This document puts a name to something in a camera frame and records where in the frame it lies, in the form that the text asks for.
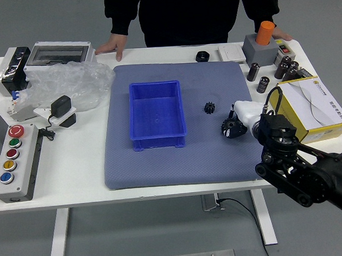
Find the person's left hand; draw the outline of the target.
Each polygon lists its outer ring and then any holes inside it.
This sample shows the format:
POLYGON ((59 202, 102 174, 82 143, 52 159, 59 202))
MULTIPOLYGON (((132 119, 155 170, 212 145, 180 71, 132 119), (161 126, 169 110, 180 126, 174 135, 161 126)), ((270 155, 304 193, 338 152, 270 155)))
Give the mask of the person's left hand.
POLYGON ((283 39, 285 41, 291 41, 293 39, 293 37, 284 32, 282 29, 280 29, 279 27, 275 27, 273 32, 272 32, 272 37, 275 39, 275 40, 278 40, 278 39, 283 39))

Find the person's right hand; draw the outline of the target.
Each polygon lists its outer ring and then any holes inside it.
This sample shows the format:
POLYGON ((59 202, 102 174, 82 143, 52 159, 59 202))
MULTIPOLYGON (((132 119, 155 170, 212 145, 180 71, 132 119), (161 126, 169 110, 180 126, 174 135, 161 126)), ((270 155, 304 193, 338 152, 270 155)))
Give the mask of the person's right hand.
POLYGON ((121 34, 111 34, 108 41, 95 50, 95 54, 104 54, 109 52, 116 53, 116 61, 120 62, 123 58, 123 51, 127 44, 127 36, 121 34))

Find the robot right hand white shell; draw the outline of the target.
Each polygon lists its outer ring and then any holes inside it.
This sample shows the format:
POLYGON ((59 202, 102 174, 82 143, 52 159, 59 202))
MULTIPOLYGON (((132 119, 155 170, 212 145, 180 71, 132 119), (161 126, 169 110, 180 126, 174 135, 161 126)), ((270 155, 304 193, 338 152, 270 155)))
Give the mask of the robot right hand white shell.
POLYGON ((221 125, 222 134, 234 139, 248 131, 255 138, 258 137, 258 128, 264 104, 254 101, 236 101, 229 112, 229 117, 221 125))

